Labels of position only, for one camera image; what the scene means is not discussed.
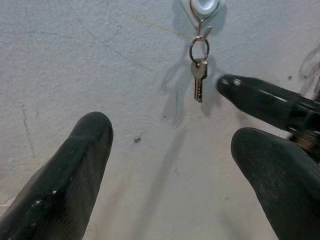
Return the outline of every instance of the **white wall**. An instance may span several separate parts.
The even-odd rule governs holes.
[[[212,22],[200,105],[187,54],[194,29],[178,0],[1,0],[0,214],[76,121],[101,111],[114,143],[86,240],[275,239],[230,141],[243,126],[284,134],[238,112],[215,79],[298,91],[319,9],[319,0],[227,0]]]

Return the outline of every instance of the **metal split ring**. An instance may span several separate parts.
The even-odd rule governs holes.
[[[205,56],[202,59],[206,60],[208,58],[208,56],[209,56],[209,51],[210,51],[209,42],[208,42],[207,39],[203,39],[202,37],[196,37],[195,39],[193,39],[193,41],[190,44],[189,55],[190,55],[191,60],[196,64],[198,62],[194,59],[194,56],[193,56],[193,53],[192,53],[192,49],[194,48],[194,45],[195,45],[195,43],[197,41],[203,41],[206,44],[206,53],[205,53]]]

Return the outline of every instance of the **silver key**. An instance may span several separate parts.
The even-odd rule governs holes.
[[[194,99],[202,103],[202,81],[207,77],[208,63],[197,58],[191,63],[191,73],[194,76]]]

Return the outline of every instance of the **metal hook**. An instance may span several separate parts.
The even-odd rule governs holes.
[[[200,17],[196,14],[196,12],[195,12],[195,10],[194,10],[194,7],[192,6],[192,1],[193,1],[193,0],[190,0],[190,1],[189,1],[190,9],[191,9],[191,12],[192,12],[193,16],[194,16],[195,19],[198,21],[198,27],[197,27],[197,29],[196,29],[196,34],[197,34],[197,37],[199,37],[199,39],[203,41],[203,40],[205,40],[205,39],[207,38],[207,36],[209,35],[209,33],[210,33],[211,30],[212,30],[212,26],[209,26],[209,27],[206,29],[206,31],[204,32],[204,34],[201,35],[201,29],[202,29],[202,27],[203,27],[203,23],[204,23],[205,20],[211,18],[216,12],[213,11],[210,15],[205,16],[204,18],[200,18]]]

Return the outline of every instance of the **white adhesive hook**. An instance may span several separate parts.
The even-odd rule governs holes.
[[[225,5],[225,0],[180,0],[180,3],[192,25],[197,29],[199,27],[199,19],[213,18],[221,7]],[[190,8],[190,3],[196,16],[194,16]]]

